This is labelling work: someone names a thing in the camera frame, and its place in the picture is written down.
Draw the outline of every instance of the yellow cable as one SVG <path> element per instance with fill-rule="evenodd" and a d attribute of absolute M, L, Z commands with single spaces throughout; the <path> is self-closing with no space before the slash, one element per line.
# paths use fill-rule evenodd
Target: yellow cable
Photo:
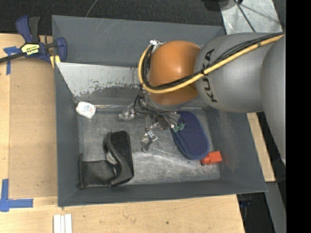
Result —
<path fill-rule="evenodd" d="M 175 91 L 175 90 L 178 90 L 178 89 L 180 89 L 180 88 L 183 88 L 183 87 L 185 87 L 185 86 L 187 86 L 187 85 L 189 85 L 189 84 L 191 84 L 191 83 L 193 83 L 193 82 L 199 80 L 199 79 L 202 78 L 204 75 L 209 74 L 209 73 L 212 72 L 213 70 L 216 70 L 216 69 L 222 67 L 223 65 L 227 64 L 228 62 L 233 61 L 233 60 L 235 60 L 236 58 L 238 58 L 238 57 L 240 57 L 240 56 L 242 56 L 242 55 L 244 55 L 244 54 L 246 54 L 246 53 L 248 53 L 248 52 L 250 52 L 250 51 L 252 51 L 252 50 L 255 50 L 255 49 L 259 48 L 259 47 L 265 46 L 265 45 L 267 45 L 267 44 L 269 44 L 269 43 L 278 41 L 278 40 L 279 40 L 280 38 L 282 38 L 283 36 L 284 36 L 284 35 L 275 36 L 275 37 L 272 37 L 272 38 L 270 38 L 270 39 L 263 40 L 263 41 L 261 41 L 261 42 L 259 42 L 259 43 L 257 43 L 257 44 L 251 45 L 251 46 L 249 46 L 249 47 L 247 47 L 247 48 L 245 48 L 245 49 L 243 49 L 243 50 L 241 50 L 241 51 L 239 51 L 239 52 L 237 52 L 237 53 L 235 53 L 235 54 L 233 54 L 233 55 L 231 55 L 231 56 L 225 58 L 224 60 L 220 61 L 219 63 L 216 63 L 216 64 L 212 65 L 211 67 L 209 67 L 208 69 L 206 69 L 206 70 L 204 71 L 204 74 L 199 73 L 199 74 L 197 74 L 196 76 L 194 76 L 193 78 L 191 78 L 191 79 L 189 79 L 189 80 L 187 80 L 187 81 L 185 81 L 185 82 L 183 82 L 183 83 L 180 83 L 180 84 L 175 85 L 175 86 L 170 87 L 170 88 L 161 89 L 161 90 L 155 90 L 155 89 L 152 89 L 152 88 L 147 87 L 146 84 L 144 84 L 143 78 L 142 78 L 142 76 L 141 76 L 142 62 L 143 62 L 143 59 L 144 59 L 144 57 L 145 57 L 145 55 L 146 55 L 146 53 L 147 53 L 147 51 L 148 51 L 148 48 L 150 47 L 150 45 L 149 45 L 149 46 L 147 47 L 147 49 L 144 51 L 144 53 L 142 54 L 142 56 L 141 56 L 141 58 L 140 58 L 140 60 L 139 60 L 139 64 L 138 64 L 138 78 L 139 78 L 139 82 L 142 84 L 142 87 L 143 87 L 146 91 L 151 92 L 151 93 L 160 94 L 160 93 L 172 92 L 172 91 Z"/>

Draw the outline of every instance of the white plastic piece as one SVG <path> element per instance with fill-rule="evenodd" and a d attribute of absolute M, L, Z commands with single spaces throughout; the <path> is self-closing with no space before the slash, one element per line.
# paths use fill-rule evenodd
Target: white plastic piece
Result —
<path fill-rule="evenodd" d="M 91 119 L 96 112 L 96 106 L 88 102 L 79 102 L 76 111 L 80 115 Z"/>
<path fill-rule="evenodd" d="M 72 233 L 71 214 L 54 215 L 53 232 L 54 233 Z"/>

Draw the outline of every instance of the blue tape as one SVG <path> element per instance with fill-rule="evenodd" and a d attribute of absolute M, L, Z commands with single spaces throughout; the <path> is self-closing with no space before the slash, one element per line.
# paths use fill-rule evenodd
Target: blue tape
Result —
<path fill-rule="evenodd" d="M 20 53 L 20 49 L 17 48 L 16 46 L 14 47 L 8 47 L 4 48 L 3 51 L 10 56 L 12 53 Z M 7 65 L 6 65 L 6 75 L 9 75 L 11 73 L 11 61 L 9 60 Z"/>
<path fill-rule="evenodd" d="M 32 208 L 34 199 L 9 200 L 9 180 L 2 180 L 0 212 L 8 212 L 13 208 Z"/>

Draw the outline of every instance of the yellow clamp label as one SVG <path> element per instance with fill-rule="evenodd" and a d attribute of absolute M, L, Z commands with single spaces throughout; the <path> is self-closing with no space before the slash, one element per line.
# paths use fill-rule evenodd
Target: yellow clamp label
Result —
<path fill-rule="evenodd" d="M 21 47 L 21 51 L 27 55 L 35 54 L 39 52 L 40 45 L 38 44 L 26 44 Z"/>

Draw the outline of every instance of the gray bin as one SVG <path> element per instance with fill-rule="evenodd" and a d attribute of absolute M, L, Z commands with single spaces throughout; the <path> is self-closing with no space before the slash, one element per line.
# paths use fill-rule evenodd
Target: gray bin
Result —
<path fill-rule="evenodd" d="M 159 140 L 147 154 L 143 153 L 139 139 L 144 119 L 117 120 L 118 113 L 132 103 L 137 94 L 135 67 L 150 40 L 188 40 L 203 46 L 224 35 L 221 27 L 62 16 L 53 16 L 52 26 L 53 37 L 64 37 L 68 44 L 66 63 L 54 69 L 59 206 L 266 191 L 246 114 L 206 108 L 200 98 L 183 108 L 198 116 L 211 150 L 221 151 L 223 161 L 213 166 L 201 166 L 199 161 L 182 157 L 169 131 L 156 132 Z M 115 67 L 121 70 L 119 73 L 133 72 L 132 83 L 105 85 L 107 70 L 113 72 Z M 102 76 L 101 85 L 94 89 L 90 89 L 89 84 L 92 76 Z M 92 119 L 76 113 L 78 101 L 98 106 Z M 83 152 L 88 160 L 104 158 L 102 140 L 108 131 L 118 130 L 127 130 L 130 134 L 134 178 L 110 189 L 79 190 L 76 186 L 79 154 Z"/>

